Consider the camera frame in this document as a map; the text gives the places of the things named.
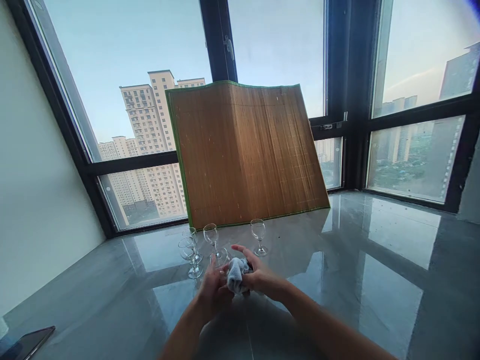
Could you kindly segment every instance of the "forearm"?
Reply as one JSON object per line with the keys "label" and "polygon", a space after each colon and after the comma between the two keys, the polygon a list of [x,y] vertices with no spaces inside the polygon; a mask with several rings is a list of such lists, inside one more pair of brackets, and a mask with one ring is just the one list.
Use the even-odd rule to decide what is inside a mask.
{"label": "forearm", "polygon": [[191,359],[197,350],[200,332],[205,324],[198,298],[194,298],[165,343],[160,360]]}
{"label": "forearm", "polygon": [[329,359],[395,359],[387,351],[335,319],[288,281],[283,283],[282,288],[280,301]]}

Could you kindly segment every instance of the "black window frame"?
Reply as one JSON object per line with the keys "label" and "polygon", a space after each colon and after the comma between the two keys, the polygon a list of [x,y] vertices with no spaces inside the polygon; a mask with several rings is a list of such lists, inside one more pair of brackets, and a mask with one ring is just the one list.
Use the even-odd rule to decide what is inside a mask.
{"label": "black window frame", "polygon": [[[318,99],[318,101],[323,101],[325,116],[310,118],[309,121],[314,141],[343,139],[340,186],[329,189],[328,192],[360,190],[456,213],[459,209],[462,190],[480,130],[479,72],[477,71],[471,94],[372,119],[373,81],[381,1],[324,1],[324,99]],[[99,177],[175,164],[178,163],[177,152],[167,151],[92,162],[90,156],[99,159],[100,154],[91,154],[95,150],[87,149],[82,139],[92,136],[93,131],[91,128],[85,129],[75,125],[72,111],[61,90],[62,87],[54,65],[48,56],[48,49],[28,6],[28,0],[6,0],[6,2],[106,238],[111,239],[187,223],[188,219],[184,218],[143,227],[121,229],[122,219],[114,219],[113,216],[113,213],[120,211],[120,206],[116,201],[109,202],[107,200],[103,187],[110,185],[109,180],[105,177],[100,184]],[[199,4],[212,81],[237,82],[236,61],[228,52],[225,44],[226,39],[230,40],[235,53],[228,0],[199,0]],[[77,92],[73,95],[80,98]],[[372,131],[457,115],[466,116],[444,204],[366,188]],[[117,227],[116,221],[120,223],[120,228]]]}

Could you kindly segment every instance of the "blue sky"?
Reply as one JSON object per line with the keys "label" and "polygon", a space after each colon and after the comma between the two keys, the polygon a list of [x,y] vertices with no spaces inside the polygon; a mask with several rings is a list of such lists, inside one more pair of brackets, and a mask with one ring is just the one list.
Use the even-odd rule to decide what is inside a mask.
{"label": "blue sky", "polygon": [[[119,86],[148,71],[212,81],[198,0],[44,0],[99,142],[133,137]],[[323,115],[323,1],[229,0],[238,80],[301,85]],[[438,99],[446,61],[480,41],[467,0],[394,0],[384,101]]]}

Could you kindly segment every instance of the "bamboo mat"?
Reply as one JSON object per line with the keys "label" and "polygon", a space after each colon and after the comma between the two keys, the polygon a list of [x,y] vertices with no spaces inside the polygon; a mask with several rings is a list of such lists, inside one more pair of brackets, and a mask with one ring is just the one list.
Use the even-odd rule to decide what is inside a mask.
{"label": "bamboo mat", "polygon": [[190,226],[329,208],[300,85],[166,91]]}

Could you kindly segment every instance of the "smartphone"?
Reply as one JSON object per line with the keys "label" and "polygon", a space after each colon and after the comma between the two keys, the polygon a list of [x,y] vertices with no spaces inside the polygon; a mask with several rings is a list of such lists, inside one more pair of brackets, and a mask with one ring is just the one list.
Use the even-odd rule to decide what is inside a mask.
{"label": "smartphone", "polygon": [[0,360],[29,360],[38,349],[47,341],[55,330],[55,326],[23,335],[15,345],[6,351]]}

